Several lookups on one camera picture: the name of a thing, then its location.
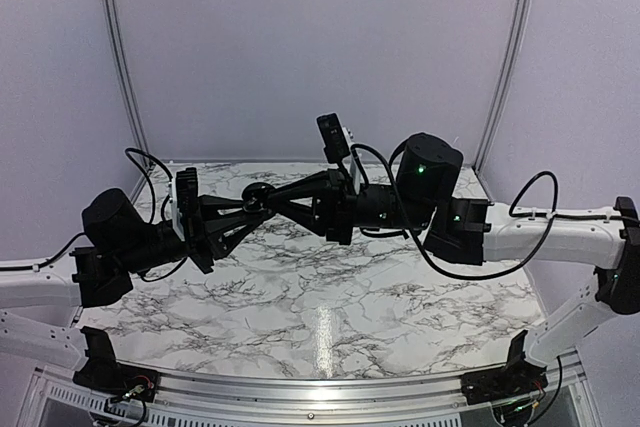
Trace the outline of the round black charging case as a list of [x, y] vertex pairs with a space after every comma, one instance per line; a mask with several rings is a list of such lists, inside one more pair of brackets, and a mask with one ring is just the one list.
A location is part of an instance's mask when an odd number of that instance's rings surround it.
[[246, 213], [258, 213], [268, 209], [267, 201], [274, 187], [265, 182], [248, 185], [242, 192], [243, 210]]

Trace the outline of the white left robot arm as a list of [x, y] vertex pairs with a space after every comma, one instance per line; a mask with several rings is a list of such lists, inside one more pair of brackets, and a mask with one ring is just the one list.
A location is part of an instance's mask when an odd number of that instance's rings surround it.
[[44, 261], [1, 268], [1, 348], [89, 378], [106, 392], [125, 385], [109, 336], [91, 327], [58, 328], [11, 314], [11, 309], [110, 306], [133, 289], [132, 278], [185, 259], [208, 274], [272, 212], [196, 193], [181, 196], [172, 219], [144, 221], [126, 194], [112, 188], [83, 210], [87, 247], [67, 246]]

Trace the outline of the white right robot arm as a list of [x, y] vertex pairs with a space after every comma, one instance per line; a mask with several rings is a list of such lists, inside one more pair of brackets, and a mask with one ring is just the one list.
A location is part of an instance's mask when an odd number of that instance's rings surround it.
[[383, 161], [389, 181], [374, 184], [361, 167], [346, 173], [361, 143], [330, 129], [324, 136], [330, 169], [270, 191], [265, 206], [340, 244], [355, 229], [393, 229], [411, 236], [427, 263], [448, 275], [450, 266], [506, 261], [512, 271], [539, 259], [588, 264], [593, 279], [548, 319], [518, 335], [495, 385], [515, 395], [563, 351], [615, 316], [639, 310], [639, 218], [633, 201], [586, 211], [522, 209], [516, 203], [458, 198], [460, 151], [418, 133]]

